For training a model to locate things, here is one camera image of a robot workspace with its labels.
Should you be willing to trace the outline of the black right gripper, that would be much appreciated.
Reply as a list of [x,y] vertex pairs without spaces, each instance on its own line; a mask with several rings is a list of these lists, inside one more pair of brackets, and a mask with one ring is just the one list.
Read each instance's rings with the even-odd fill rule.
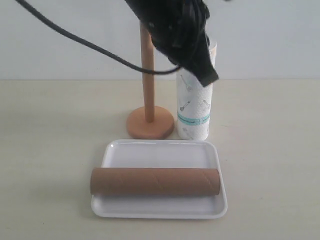
[[192,61],[192,73],[202,87],[219,79],[215,50],[197,51],[210,17],[204,1],[127,0],[125,3],[150,34],[153,46],[175,66],[171,73]]

